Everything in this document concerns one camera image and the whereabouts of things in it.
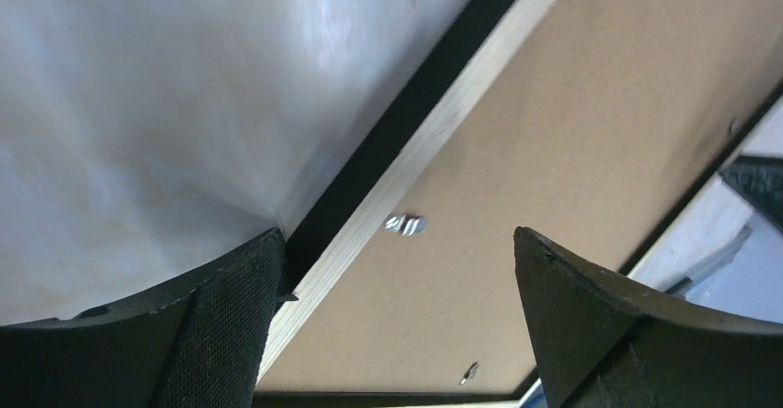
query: brown cardboard surface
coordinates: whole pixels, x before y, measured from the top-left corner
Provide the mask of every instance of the brown cardboard surface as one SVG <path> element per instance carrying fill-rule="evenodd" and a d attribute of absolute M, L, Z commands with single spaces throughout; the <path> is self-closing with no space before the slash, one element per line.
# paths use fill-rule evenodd
<path fill-rule="evenodd" d="M 514 228 L 618 268 L 783 75 L 781 11 L 560 0 L 399 204 L 426 231 L 378 232 L 259 390 L 513 392 Z"/>

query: black pointed object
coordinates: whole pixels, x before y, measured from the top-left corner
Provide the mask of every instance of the black pointed object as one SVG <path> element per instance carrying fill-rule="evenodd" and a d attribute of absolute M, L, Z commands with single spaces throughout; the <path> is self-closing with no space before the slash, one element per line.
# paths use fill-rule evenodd
<path fill-rule="evenodd" d="M 783 406 L 783 325 L 690 304 L 514 234 L 550 407 Z"/>
<path fill-rule="evenodd" d="M 783 159 L 741 155 L 720 176 L 783 233 Z"/>

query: shiny white surface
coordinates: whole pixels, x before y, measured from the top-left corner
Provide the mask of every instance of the shiny white surface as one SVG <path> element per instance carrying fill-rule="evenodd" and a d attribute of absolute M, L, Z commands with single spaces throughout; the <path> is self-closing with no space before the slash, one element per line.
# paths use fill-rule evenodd
<path fill-rule="evenodd" d="M 0 0 L 0 324 L 290 234 L 467 0 Z"/>

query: wooden panel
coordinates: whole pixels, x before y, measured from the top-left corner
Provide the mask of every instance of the wooden panel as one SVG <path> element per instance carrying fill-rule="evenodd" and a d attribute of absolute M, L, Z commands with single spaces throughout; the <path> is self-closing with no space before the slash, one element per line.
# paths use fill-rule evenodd
<path fill-rule="evenodd" d="M 378 232 L 259 389 L 513 392 L 514 228 L 618 268 L 780 79 L 782 6 L 560 0 L 400 202 L 426 231 Z"/>

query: brown board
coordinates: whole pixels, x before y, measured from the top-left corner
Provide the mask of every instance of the brown board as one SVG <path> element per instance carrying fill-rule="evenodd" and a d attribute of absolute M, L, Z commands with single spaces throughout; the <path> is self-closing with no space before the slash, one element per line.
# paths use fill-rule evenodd
<path fill-rule="evenodd" d="M 514 228 L 616 270 L 783 76 L 782 12 L 559 0 L 398 205 L 428 228 L 378 231 L 259 390 L 514 392 Z"/>

